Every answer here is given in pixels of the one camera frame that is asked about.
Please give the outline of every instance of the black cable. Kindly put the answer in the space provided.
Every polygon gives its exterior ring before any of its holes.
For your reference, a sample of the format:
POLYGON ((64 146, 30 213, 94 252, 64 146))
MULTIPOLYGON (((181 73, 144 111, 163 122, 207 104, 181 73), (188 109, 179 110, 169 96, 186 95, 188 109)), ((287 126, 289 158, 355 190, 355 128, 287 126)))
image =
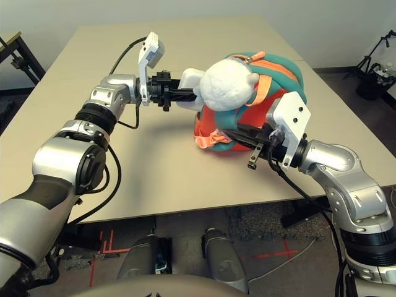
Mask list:
POLYGON ((128 125, 128 124, 126 124, 126 123, 124 123, 124 122, 121 122, 121 121, 118 121, 118 124, 120 124, 120 125, 123 125, 123 126, 125 126, 125 127, 128 127, 128 128, 130 128, 130 129, 137 129, 138 127, 139 127, 139 118, 140 118, 140 115, 139 115, 139 106, 140 106, 140 103, 136 103, 136 107, 135 107, 135 114, 136 114, 136 124, 135 124, 135 126, 131 126, 131 125, 128 125))
POLYGON ((111 148, 110 145, 108 146, 108 149, 109 149, 111 155, 113 156, 114 161, 116 162, 117 172, 118 172, 117 183, 116 183, 113 191, 111 192, 109 197, 107 197, 106 200, 104 200, 101 204, 99 204, 98 206, 96 206, 94 209, 92 209, 91 211, 87 212, 86 214, 82 215, 81 217, 78 217, 78 218, 74 219, 73 221, 71 221, 70 223, 67 224, 68 226, 77 224, 77 223, 81 222, 82 220, 85 220, 90 215, 93 215, 95 212, 97 212, 103 206, 105 206, 108 202, 110 202, 110 200, 116 195, 116 193, 118 191, 118 188, 119 188, 119 185, 121 184, 121 164, 119 163, 118 157, 117 157, 116 153, 114 152, 114 150, 111 148))
POLYGON ((347 260, 344 260, 342 262, 340 270, 338 271, 337 280, 335 281, 335 290, 334 290, 335 297, 344 296, 343 278, 344 278, 344 270, 346 266, 347 266, 347 260))
POLYGON ((38 286, 46 286, 53 284, 56 282, 59 278, 59 269, 58 266, 56 265, 54 259, 51 256, 51 252, 49 252, 45 256, 45 262, 47 263, 50 271, 51 271, 51 277, 50 278, 44 278, 44 279, 37 279, 32 283, 32 286, 30 287, 29 290, 37 288, 38 286))
MULTIPOLYGON (((130 45, 128 45, 128 47, 127 47, 127 48, 123 51, 123 53, 118 57, 118 59, 117 59, 117 61, 115 62, 114 66, 111 68, 109 74, 113 74, 113 73, 114 73, 114 71, 116 70, 118 64, 121 62, 121 60, 123 59, 123 57, 127 54, 127 52, 128 52, 131 48, 133 48, 136 44, 138 44, 138 43, 140 43, 140 42, 142 42, 142 41, 145 41, 146 38, 147 38, 147 36, 146 36, 146 37, 139 38, 139 39, 135 40, 134 42, 132 42, 130 45)), ((118 123, 121 124, 121 125, 123 125, 123 126, 125 126, 125 127, 128 127, 129 129, 137 129, 137 128, 139 127, 139 107, 140 107, 140 102, 139 102, 139 103, 136 103, 136 124, 135 124, 135 126, 128 125, 128 124, 126 124, 126 123, 124 123, 124 122, 121 122, 121 121, 118 121, 118 123)))
POLYGON ((135 41, 132 42, 130 45, 128 45, 128 47, 123 51, 123 53, 120 55, 120 57, 119 57, 119 58, 117 59, 117 61, 115 62, 113 68, 111 68, 109 74, 113 74, 113 73, 114 73, 114 71, 116 70, 118 64, 121 62, 121 60, 123 59, 123 57, 127 54, 127 52, 128 52, 131 48, 133 48, 136 44, 138 44, 138 43, 140 43, 140 42, 142 42, 142 41, 145 41, 146 38, 147 38, 147 36, 146 36, 146 37, 139 38, 138 40, 135 40, 135 41))
POLYGON ((274 149, 274 146, 271 145, 268 149, 267 152, 267 159, 268 163, 271 167, 272 170, 276 171, 278 175, 283 178, 286 183, 288 183, 289 186, 291 186, 298 194, 302 195, 304 199, 306 199, 309 203, 315 205, 317 208, 325 211, 325 212, 333 212, 331 209, 328 209, 327 207, 324 207, 323 205, 317 203, 315 200, 313 200, 307 193, 305 193, 301 188, 299 188, 293 181, 291 181, 285 172, 280 168, 280 166, 275 165, 272 161, 272 151, 274 149))
MULTIPOLYGON (((285 174, 285 172, 280 168, 279 164, 277 163, 276 165, 273 163, 272 161, 272 151, 274 149, 274 145, 271 145, 268 149, 267 152, 267 160, 268 163, 271 167, 272 170, 276 171, 278 173, 278 175, 283 178, 294 190, 296 190, 299 194, 301 194, 307 201, 309 201, 310 203, 314 204, 316 207, 318 207, 321 211, 321 215, 324 217, 324 219, 327 221, 327 223, 330 226, 330 229, 333 233, 333 237, 334 237, 334 242, 335 242, 335 248, 337 250, 337 258, 338 258, 338 267, 339 270, 343 271, 343 268, 345 268, 344 263, 342 261, 342 253, 341 253, 341 246, 340 246, 340 241, 338 240, 338 236, 337 236, 337 232, 335 231, 334 225, 331 221, 331 219, 325 214, 325 211, 327 212, 332 212, 331 209, 328 209, 326 207, 323 207, 322 205, 318 204, 316 201, 314 201, 308 194, 306 194, 302 189, 300 189, 295 183, 293 183, 285 174)), ((340 295, 336 295, 336 296, 341 296, 343 297, 343 280, 342 282, 339 280, 338 284, 336 283, 336 292, 337 294, 340 295)))
POLYGON ((107 188, 107 186, 109 185, 109 182, 110 182, 110 172, 109 172, 109 168, 107 168, 107 165, 105 165, 105 173, 106 173, 106 181, 105 181, 105 184, 103 185, 103 187, 101 187, 100 189, 97 189, 97 190, 89 191, 87 194, 100 193, 101 191, 103 191, 107 188))

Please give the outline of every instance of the black table leg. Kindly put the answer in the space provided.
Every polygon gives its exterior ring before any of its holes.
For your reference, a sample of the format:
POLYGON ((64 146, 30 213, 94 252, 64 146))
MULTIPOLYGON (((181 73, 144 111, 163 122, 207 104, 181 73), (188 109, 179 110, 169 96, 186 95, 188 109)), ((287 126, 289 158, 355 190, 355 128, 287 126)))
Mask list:
MULTIPOLYGON (((326 196, 320 196, 315 199, 315 201, 324 207, 330 207, 329 200, 326 196)), ((293 207, 295 211, 289 215, 283 216, 280 221, 284 228, 291 227, 299 222, 303 222, 309 219, 309 217, 319 213, 321 210, 318 209, 315 205, 310 203, 305 204, 304 206, 297 206, 296 202, 293 201, 293 207)))
POLYGON ((15 39, 15 42, 18 44, 17 51, 28 62, 28 65, 30 68, 32 68, 32 71, 36 74, 39 80, 41 80, 45 75, 45 70, 42 68, 36 57, 34 57, 33 53, 30 51, 21 37, 15 39))

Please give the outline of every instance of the tripod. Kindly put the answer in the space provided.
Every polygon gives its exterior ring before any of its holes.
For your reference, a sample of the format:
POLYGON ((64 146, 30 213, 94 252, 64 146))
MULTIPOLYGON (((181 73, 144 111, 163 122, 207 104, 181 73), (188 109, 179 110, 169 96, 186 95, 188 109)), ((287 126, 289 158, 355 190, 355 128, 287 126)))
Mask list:
POLYGON ((388 48, 390 46, 388 39, 391 38, 392 36, 396 37, 396 32, 394 32, 393 30, 389 31, 389 33, 387 35, 381 37, 380 40, 378 41, 377 45, 371 50, 371 52, 368 55, 364 56, 363 60, 361 60, 358 65, 356 65, 350 72, 348 72, 344 76, 343 80, 346 79, 347 77, 349 77, 352 74, 358 74, 360 69, 366 63, 367 63, 367 65, 366 65, 366 70, 365 70, 364 74, 367 74, 368 70, 369 70, 370 63, 371 63, 371 55, 373 54, 373 52, 377 49, 377 47, 381 44, 381 42, 383 40, 385 40, 386 47, 388 48))

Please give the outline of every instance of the teal fabric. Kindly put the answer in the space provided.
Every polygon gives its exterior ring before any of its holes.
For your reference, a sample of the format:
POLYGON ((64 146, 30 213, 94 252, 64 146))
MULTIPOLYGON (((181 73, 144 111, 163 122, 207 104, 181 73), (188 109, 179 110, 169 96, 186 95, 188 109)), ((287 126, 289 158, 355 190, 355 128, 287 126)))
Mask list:
MULTIPOLYGON (((255 54, 255 52, 240 52, 240 53, 233 53, 228 55, 232 56, 234 54, 242 54, 245 56, 252 56, 255 54)), ((253 65, 248 65, 250 70, 254 73, 262 74, 262 75, 267 75, 272 77, 272 82, 271 86, 268 92, 268 97, 275 94, 277 91, 279 91, 281 88, 288 90, 289 92, 296 91, 299 93, 300 97, 303 99, 304 103, 307 103, 307 99, 303 90, 304 87, 304 81, 303 81, 303 75, 298 68, 298 66, 291 62, 290 60, 279 57, 274 54, 265 54, 264 57, 265 60, 274 62, 280 65, 283 65, 285 68, 287 68, 289 71, 291 71, 294 76, 297 78, 298 82, 295 80, 289 78, 287 75, 282 74, 281 72, 274 71, 268 68, 263 68, 259 66, 253 66, 253 65)), ((252 103, 256 97, 256 91, 252 94, 252 97, 249 99, 248 103, 252 103)), ((217 111, 215 113, 215 122, 216 126, 219 129, 236 129, 237 128, 237 122, 242 118, 243 113, 248 109, 246 105, 243 105, 242 107, 239 108, 239 110, 229 110, 229 111, 217 111)), ((232 149, 235 145, 235 142, 230 142, 229 144, 224 144, 224 143, 218 143, 214 145, 213 147, 210 147, 210 149, 215 150, 215 151, 223 151, 223 150, 229 150, 232 149)))

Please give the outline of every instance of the orange strap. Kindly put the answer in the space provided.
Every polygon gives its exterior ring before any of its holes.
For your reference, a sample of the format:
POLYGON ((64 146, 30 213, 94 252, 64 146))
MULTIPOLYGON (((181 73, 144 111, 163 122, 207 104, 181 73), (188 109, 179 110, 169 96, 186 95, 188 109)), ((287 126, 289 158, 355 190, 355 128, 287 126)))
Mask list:
POLYGON ((257 94, 252 103, 246 103, 245 105, 250 107, 260 104, 266 98, 268 91, 270 90, 272 77, 267 75, 260 75, 259 84, 257 85, 257 94))
POLYGON ((214 130, 212 133, 210 133, 209 136, 202 136, 200 135, 195 135, 194 137, 196 138, 196 143, 199 145, 200 148, 206 149, 207 147, 213 147, 215 144, 219 142, 223 142, 225 144, 229 144, 232 140, 228 139, 225 137, 218 129, 214 130))
POLYGON ((281 72, 281 73, 285 74, 287 77, 289 77, 295 81, 298 81, 297 77, 285 66, 276 64, 276 63, 273 63, 273 62, 270 62, 267 60, 263 60, 263 58, 265 57, 265 52, 263 52, 263 51, 259 51, 258 53, 254 54, 251 57, 245 56, 243 54, 234 54, 234 55, 232 55, 232 57, 244 59, 246 61, 246 63, 248 63, 250 65, 260 66, 263 68, 268 68, 271 70, 281 72))

